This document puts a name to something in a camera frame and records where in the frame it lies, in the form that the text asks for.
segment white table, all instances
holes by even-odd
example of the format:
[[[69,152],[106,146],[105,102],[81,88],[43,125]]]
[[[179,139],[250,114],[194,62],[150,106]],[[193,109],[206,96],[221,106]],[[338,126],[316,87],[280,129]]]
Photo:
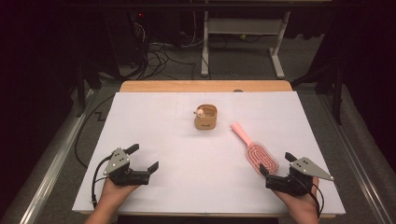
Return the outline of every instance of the white table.
[[[214,130],[194,128],[193,111],[201,104],[217,107]],[[131,167],[146,170],[159,161],[160,168],[147,186],[127,199],[119,210],[121,214],[285,216],[285,205],[265,188],[264,178],[248,163],[246,145],[230,127],[234,121],[276,157],[280,164],[277,175],[284,176],[289,170],[289,163],[284,159],[287,151],[297,158],[308,157],[328,171],[296,92],[119,92],[73,210],[92,211],[91,182],[99,161],[117,147],[127,148],[138,143],[140,149],[130,156]],[[98,197],[102,186],[103,182],[96,185]],[[323,216],[344,214],[334,183],[322,180],[319,187],[325,197]]]

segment black cable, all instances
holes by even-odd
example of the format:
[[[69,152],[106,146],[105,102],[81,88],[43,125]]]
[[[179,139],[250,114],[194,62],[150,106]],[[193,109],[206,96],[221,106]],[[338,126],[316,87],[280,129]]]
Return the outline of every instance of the black cable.
[[[158,75],[159,73],[161,73],[161,71],[163,71],[163,69],[165,69],[166,63],[167,63],[167,60],[165,60],[164,58],[161,58],[161,57],[158,55],[157,52],[149,51],[148,53],[152,53],[152,54],[154,54],[154,55],[156,56],[156,57],[154,57],[154,58],[148,59],[148,62],[150,62],[151,60],[157,59],[157,60],[159,61],[159,64],[158,64],[158,65],[148,65],[148,67],[151,68],[153,71],[151,72],[151,74],[142,77],[142,79],[147,79],[147,78],[149,78],[149,77],[153,77],[153,76]],[[162,69],[160,72],[157,72],[158,69],[159,69],[161,66],[163,66],[163,65],[164,65],[163,69]]]
[[[146,49],[146,53],[143,56],[143,61],[145,62],[146,66],[145,68],[140,72],[139,76],[136,78],[136,80],[141,80],[143,76],[146,73],[147,68],[149,67],[149,60],[148,60],[148,49]]]
[[[320,193],[320,197],[322,199],[322,207],[320,208],[319,214],[321,214],[323,207],[324,207],[324,197],[323,197],[323,193],[321,192],[321,190],[318,188],[318,186],[316,184],[312,184],[313,186],[315,186],[315,188],[317,188],[317,190]]]
[[[170,77],[170,78],[172,78],[173,80],[180,80],[180,79],[178,79],[177,77],[171,77],[170,75],[166,75],[165,73],[162,73],[162,72],[160,72],[160,74],[163,75],[163,76],[165,76],[165,77]]]
[[[293,179],[296,180],[301,186],[303,186],[303,188],[305,188],[305,190],[308,192],[309,196],[311,196],[311,198],[315,201],[315,204],[317,205],[317,215],[318,215],[318,218],[320,218],[320,214],[321,214],[320,205],[319,205],[317,197],[312,193],[312,186],[314,186],[314,184],[312,184],[311,189],[308,189],[306,187],[306,185],[301,180],[299,180],[298,178],[295,178],[295,177],[293,177]]]
[[[157,43],[151,43],[151,44],[149,44],[151,47],[153,47],[153,46],[158,46],[158,47],[160,47],[159,49],[156,49],[156,51],[160,51],[161,49],[164,49],[165,48],[165,43],[163,43],[162,45],[160,45],[160,44],[157,44]]]
[[[79,158],[79,156],[78,156],[78,148],[77,148],[77,146],[78,146],[78,139],[79,139],[79,137],[81,136],[82,130],[84,129],[85,124],[87,123],[87,121],[88,121],[88,119],[91,117],[91,115],[99,108],[99,106],[103,105],[107,100],[109,100],[109,99],[111,99],[111,98],[113,98],[113,97],[114,97],[114,95],[109,96],[109,97],[106,98],[102,103],[100,103],[96,108],[94,108],[93,111],[88,115],[88,117],[85,118],[84,122],[82,123],[81,127],[80,127],[79,130],[78,130],[78,134],[77,134],[77,137],[76,137],[76,143],[75,143],[74,152],[75,152],[75,157],[76,157],[78,163],[81,164],[83,167],[85,167],[85,169],[88,169],[88,165],[86,165],[86,164]]]
[[[246,39],[241,39],[241,38],[239,38],[239,40],[244,41],[244,42],[248,42],[248,43],[254,43],[254,42],[260,40],[261,38],[263,38],[264,36],[265,35],[259,35],[256,39],[253,39],[253,40],[246,40]]]
[[[142,48],[144,48],[144,50],[141,50],[142,52],[144,51],[144,54],[142,60],[139,63],[139,67],[132,73],[126,75],[128,79],[131,79],[131,77],[137,76],[139,74],[140,74],[139,76],[141,76],[141,74],[144,74],[147,69],[148,66],[147,53],[149,49],[149,42],[148,41],[144,42],[142,44]]]
[[[145,69],[145,66],[147,66],[147,65],[145,64],[145,61],[142,60],[142,61],[138,64],[138,66],[136,67],[136,69],[135,69],[134,71],[130,72],[130,73],[127,74],[127,75],[124,75],[123,77],[125,77],[127,80],[130,80],[131,77],[136,76],[137,74],[139,74],[140,72],[142,72],[142,71]],[[107,81],[114,81],[114,80],[120,81],[118,78],[115,78],[115,77],[106,77],[106,76],[103,76],[103,75],[100,74],[100,73],[99,73],[99,78],[101,78],[102,80],[107,80]]]
[[[97,180],[95,180],[95,183],[97,183],[97,182],[99,182],[99,181],[101,181],[101,180],[104,180],[104,179],[107,179],[107,176],[106,176],[106,177],[102,177],[102,178],[100,178],[100,179],[97,179]]]
[[[109,160],[111,159],[111,156],[112,156],[112,155],[113,155],[113,154],[111,154],[110,156],[104,158],[101,162],[99,162],[98,166],[96,167],[95,173],[94,173],[94,175],[93,175],[92,189],[91,189],[91,192],[92,192],[91,198],[92,198],[92,205],[93,205],[93,208],[95,208],[96,205],[98,204],[98,202],[96,201],[96,195],[95,195],[96,177],[97,177],[97,175],[98,175],[99,169],[100,169],[100,167],[102,166],[102,164],[105,163],[106,161],[109,161]]]
[[[209,80],[212,80],[212,75],[210,74],[209,64],[206,62],[204,56],[201,56],[201,57],[202,57],[202,60],[204,61],[204,63],[206,64],[206,66],[207,66],[207,74],[209,76]]]
[[[101,65],[91,61],[91,60],[85,60],[86,63],[90,64],[91,66],[93,66],[94,68],[96,68],[99,71],[104,71],[105,73],[109,74],[110,76],[114,77],[116,80],[119,81],[126,81],[127,78],[123,77],[120,73],[112,73],[110,72],[108,69],[102,67]]]
[[[180,63],[180,64],[186,64],[186,65],[192,65],[192,70],[191,70],[191,77],[194,76],[194,70],[195,70],[195,65],[196,63],[183,63],[180,61],[177,61],[175,59],[172,59],[171,57],[169,57],[169,55],[166,53],[165,47],[163,46],[163,53],[166,55],[166,57],[169,59],[169,61],[172,61],[174,63]]]

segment wooden basket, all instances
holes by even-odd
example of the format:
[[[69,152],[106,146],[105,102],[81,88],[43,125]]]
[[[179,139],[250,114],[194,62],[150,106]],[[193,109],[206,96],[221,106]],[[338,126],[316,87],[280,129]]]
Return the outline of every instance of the wooden basket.
[[[199,130],[211,130],[216,127],[216,120],[218,117],[218,109],[214,105],[199,105],[196,110],[202,108],[204,110],[204,116],[195,116],[194,124],[195,128]]]

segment pink hairbrush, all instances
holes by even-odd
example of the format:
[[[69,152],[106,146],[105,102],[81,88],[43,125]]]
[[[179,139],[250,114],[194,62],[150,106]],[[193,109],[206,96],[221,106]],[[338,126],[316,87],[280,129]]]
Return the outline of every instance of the pink hairbrush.
[[[260,164],[262,164],[271,175],[274,174],[277,171],[279,164],[270,152],[259,142],[252,142],[237,122],[233,123],[231,128],[247,144],[247,160],[254,169],[261,175]]]

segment hairbrush handle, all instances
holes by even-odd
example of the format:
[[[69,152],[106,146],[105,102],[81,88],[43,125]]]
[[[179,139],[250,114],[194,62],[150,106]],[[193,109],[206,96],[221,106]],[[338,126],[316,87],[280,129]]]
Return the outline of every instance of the hairbrush handle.
[[[250,146],[252,141],[249,138],[249,136],[245,133],[245,131],[242,129],[242,127],[239,125],[238,122],[233,123],[231,125],[231,128],[233,129],[234,132],[236,132],[236,134],[238,134],[238,136],[240,138],[242,138],[242,140],[244,140],[244,142],[247,144],[247,146]]]

